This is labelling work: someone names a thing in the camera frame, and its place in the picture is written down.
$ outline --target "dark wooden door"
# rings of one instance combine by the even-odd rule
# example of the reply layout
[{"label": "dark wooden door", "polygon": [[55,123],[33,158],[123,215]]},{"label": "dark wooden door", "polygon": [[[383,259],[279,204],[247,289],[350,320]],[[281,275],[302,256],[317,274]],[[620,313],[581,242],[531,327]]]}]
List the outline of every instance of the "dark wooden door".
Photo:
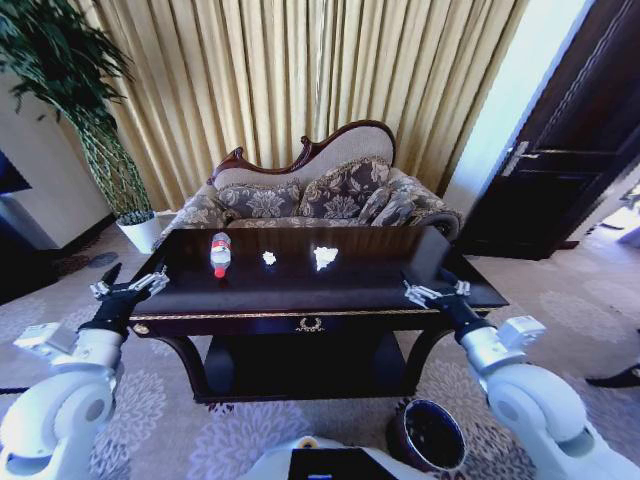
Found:
[{"label": "dark wooden door", "polygon": [[639,26],[640,0],[594,3],[473,210],[466,253],[550,256],[637,163]]}]

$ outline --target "beige curtain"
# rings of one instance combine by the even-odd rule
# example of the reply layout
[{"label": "beige curtain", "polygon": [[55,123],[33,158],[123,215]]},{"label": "beige curtain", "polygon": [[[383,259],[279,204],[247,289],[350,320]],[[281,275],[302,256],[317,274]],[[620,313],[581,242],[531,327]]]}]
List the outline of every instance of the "beige curtain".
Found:
[{"label": "beige curtain", "polygon": [[77,0],[132,59],[114,112],[158,210],[237,146],[283,167],[302,135],[364,118],[396,134],[396,166],[442,190],[525,3]]}]

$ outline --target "bottle label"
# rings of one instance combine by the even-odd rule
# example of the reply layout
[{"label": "bottle label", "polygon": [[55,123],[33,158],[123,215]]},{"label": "bottle label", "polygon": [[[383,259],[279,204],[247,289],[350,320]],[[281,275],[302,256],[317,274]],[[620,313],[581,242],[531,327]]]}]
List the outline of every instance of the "bottle label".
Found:
[{"label": "bottle label", "polygon": [[229,244],[224,240],[216,240],[214,242],[211,242],[211,249],[214,249],[217,247],[229,248]]}]

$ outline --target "table top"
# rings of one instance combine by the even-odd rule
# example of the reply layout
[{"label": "table top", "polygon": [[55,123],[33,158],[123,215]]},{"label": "table top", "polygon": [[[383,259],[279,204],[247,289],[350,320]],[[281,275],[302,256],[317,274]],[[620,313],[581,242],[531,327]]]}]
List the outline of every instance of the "table top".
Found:
[{"label": "table top", "polygon": [[[223,279],[209,263],[211,238],[219,231],[171,232],[136,275],[165,265],[170,282],[134,315],[418,310],[404,296],[403,278],[443,287],[436,278],[440,267],[471,283],[473,308],[508,304],[433,227],[226,229],[232,259]],[[321,270],[317,247],[338,249]],[[276,257],[271,266],[266,251]]]}]

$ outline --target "drawer handle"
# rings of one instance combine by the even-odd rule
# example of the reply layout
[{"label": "drawer handle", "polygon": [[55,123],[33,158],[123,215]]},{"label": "drawer handle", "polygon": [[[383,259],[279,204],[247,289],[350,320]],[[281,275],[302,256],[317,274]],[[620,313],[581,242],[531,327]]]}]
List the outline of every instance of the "drawer handle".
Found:
[{"label": "drawer handle", "polygon": [[307,325],[307,317],[304,317],[300,320],[300,326],[296,328],[296,332],[324,332],[324,328],[322,327],[322,320],[320,317],[316,317],[313,319],[315,321],[314,325]]}]

